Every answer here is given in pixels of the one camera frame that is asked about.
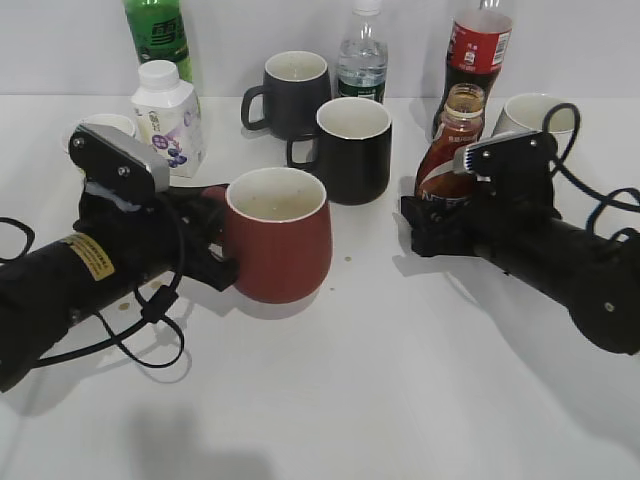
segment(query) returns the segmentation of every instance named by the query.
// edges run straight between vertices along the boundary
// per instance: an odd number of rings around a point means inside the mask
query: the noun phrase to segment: bottle label
[[[453,173],[453,157],[458,148],[473,143],[478,131],[460,132],[440,124],[436,139],[420,165],[416,178],[416,197],[453,208],[473,192],[475,178]]]
[[[142,140],[162,155],[171,174],[192,177],[204,156],[200,108],[194,93],[176,108],[135,106]]]
[[[340,97],[362,97],[382,103],[382,100],[384,100],[384,88],[385,82],[374,87],[356,87],[338,79],[338,96]]]
[[[453,23],[447,63],[458,70],[487,74],[502,68],[511,30],[502,33],[481,33]]]
[[[192,83],[191,60],[180,10],[175,7],[139,7],[127,11],[140,63],[169,60],[180,78]]]

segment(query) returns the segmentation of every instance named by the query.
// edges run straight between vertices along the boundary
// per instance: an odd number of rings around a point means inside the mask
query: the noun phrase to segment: white wall
[[[385,0],[388,95],[439,96],[453,12],[475,0]],[[638,0],[517,0],[494,95],[638,96]],[[350,0],[183,0],[199,91],[239,96],[264,60],[335,61]],[[130,94],[136,58],[120,0],[0,0],[0,94]]]

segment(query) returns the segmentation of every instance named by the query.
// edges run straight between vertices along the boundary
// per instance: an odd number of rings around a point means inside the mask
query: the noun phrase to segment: black mug
[[[249,121],[251,102],[262,95],[264,117]],[[316,112],[331,100],[327,62],[311,52],[283,52],[264,66],[263,84],[250,88],[242,99],[241,119],[247,130],[270,128],[284,140],[309,134],[316,128]]]
[[[317,176],[333,202],[361,205],[378,198],[389,184],[391,114],[366,98],[343,97],[316,114],[315,133],[287,142],[287,165]],[[311,161],[294,162],[293,144],[314,139]]]

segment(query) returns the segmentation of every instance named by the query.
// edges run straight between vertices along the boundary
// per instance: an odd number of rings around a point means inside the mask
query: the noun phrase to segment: bottle cap
[[[140,85],[149,90],[171,90],[180,83],[180,74],[175,63],[168,60],[152,60],[138,69]]]
[[[353,11],[358,15],[377,15],[382,11],[382,0],[355,0]]]
[[[477,118],[484,111],[484,90],[471,83],[454,85],[444,109],[447,114],[457,118]]]

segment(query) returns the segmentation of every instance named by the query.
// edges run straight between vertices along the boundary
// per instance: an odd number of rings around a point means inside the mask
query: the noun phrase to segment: green bottle
[[[180,0],[123,0],[140,63],[169,60],[193,83]]]

